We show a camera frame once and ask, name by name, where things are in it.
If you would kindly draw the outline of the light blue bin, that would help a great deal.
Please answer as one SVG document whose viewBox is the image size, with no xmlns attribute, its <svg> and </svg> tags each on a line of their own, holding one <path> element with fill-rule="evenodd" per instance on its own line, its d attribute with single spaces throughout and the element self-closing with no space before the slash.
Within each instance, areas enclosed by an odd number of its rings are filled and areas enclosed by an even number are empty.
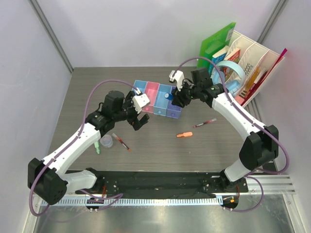
<svg viewBox="0 0 311 233">
<path fill-rule="evenodd" d="M 134 81 L 134 87 L 138 88 L 143 94 L 145 93 L 146 85 L 147 85 L 146 81 L 142 81 L 142 80 Z"/>
<path fill-rule="evenodd" d="M 165 98 L 165 95 L 170 93 L 171 90 L 172 86 L 160 84 L 154 104 L 155 115 L 166 116 L 169 100 Z"/>
</svg>

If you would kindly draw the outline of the pink plastic bin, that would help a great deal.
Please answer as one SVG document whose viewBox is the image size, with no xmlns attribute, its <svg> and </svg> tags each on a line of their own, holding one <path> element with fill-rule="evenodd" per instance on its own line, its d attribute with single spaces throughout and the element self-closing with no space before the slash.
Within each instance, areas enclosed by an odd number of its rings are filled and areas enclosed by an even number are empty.
<svg viewBox="0 0 311 233">
<path fill-rule="evenodd" d="M 157 98 L 159 86 L 160 86 L 160 83 L 147 82 L 144 93 L 148 96 L 150 100 L 150 104 L 143 108 L 144 112 L 147 112 L 147 113 L 154 112 L 154 104 Z"/>
</svg>

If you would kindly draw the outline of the blue small object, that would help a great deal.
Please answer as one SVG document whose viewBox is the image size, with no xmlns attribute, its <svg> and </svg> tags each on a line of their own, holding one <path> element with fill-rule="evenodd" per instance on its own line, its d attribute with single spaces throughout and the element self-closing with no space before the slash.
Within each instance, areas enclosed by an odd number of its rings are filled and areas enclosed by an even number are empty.
<svg viewBox="0 0 311 233">
<path fill-rule="evenodd" d="M 173 100 L 173 95 L 170 94 L 170 93 L 166 93 L 166 94 L 165 94 L 165 98 L 166 98 L 167 100 Z"/>
</svg>

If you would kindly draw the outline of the purple plastic bin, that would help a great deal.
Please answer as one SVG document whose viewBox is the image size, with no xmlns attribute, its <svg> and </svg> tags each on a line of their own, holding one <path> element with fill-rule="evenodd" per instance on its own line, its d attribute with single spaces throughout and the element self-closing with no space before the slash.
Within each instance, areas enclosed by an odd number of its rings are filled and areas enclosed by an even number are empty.
<svg viewBox="0 0 311 233">
<path fill-rule="evenodd" d="M 172 93 L 172 91 L 175 90 L 174 86 L 171 86 L 171 90 L 168 93 Z M 172 105 L 172 100 L 167 100 L 167 111 L 166 111 L 166 117 L 179 119 L 181 115 L 181 107 Z"/>
</svg>

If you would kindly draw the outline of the light blue front bin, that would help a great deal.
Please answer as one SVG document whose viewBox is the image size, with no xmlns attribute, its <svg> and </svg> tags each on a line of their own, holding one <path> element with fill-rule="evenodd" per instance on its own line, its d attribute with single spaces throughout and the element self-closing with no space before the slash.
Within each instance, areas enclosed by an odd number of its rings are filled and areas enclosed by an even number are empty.
<svg viewBox="0 0 311 233">
<path fill-rule="evenodd" d="M 146 85 L 147 85 L 146 81 L 142 81 L 142 80 L 134 81 L 134 87 L 138 88 L 143 94 L 145 93 Z"/>
</svg>

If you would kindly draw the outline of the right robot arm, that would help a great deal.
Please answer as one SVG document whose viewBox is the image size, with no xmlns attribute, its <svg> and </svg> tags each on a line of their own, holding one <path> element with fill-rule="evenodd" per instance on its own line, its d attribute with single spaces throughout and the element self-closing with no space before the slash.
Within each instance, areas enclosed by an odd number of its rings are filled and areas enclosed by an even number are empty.
<svg viewBox="0 0 311 233">
<path fill-rule="evenodd" d="M 225 117 L 244 140 L 238 160 L 220 172 L 220 188 L 232 191 L 245 175 L 278 157 L 278 145 L 271 138 L 278 138 L 278 129 L 253 118 L 231 94 L 225 93 L 221 83 L 213 84 L 206 68 L 194 70 L 191 75 L 192 81 L 187 83 L 182 71 L 170 73 L 169 81 L 176 84 L 172 104 L 185 107 L 199 99 Z"/>
</svg>

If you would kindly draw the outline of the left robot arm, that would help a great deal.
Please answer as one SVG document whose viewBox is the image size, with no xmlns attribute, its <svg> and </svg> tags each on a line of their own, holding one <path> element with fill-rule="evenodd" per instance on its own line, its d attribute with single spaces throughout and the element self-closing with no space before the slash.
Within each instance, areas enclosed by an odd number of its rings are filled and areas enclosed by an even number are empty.
<svg viewBox="0 0 311 233">
<path fill-rule="evenodd" d="M 102 175 L 93 168 L 68 173 L 68 168 L 95 142 L 115 127 L 120 121 L 127 121 L 134 130 L 145 125 L 149 116 L 138 118 L 142 109 L 150 104 L 146 94 L 129 91 L 110 91 L 98 108 L 90 113 L 79 129 L 58 149 L 42 160 L 34 158 L 28 164 L 28 187 L 47 204 L 58 203 L 65 194 L 80 189 L 100 193 L 103 189 Z"/>
</svg>

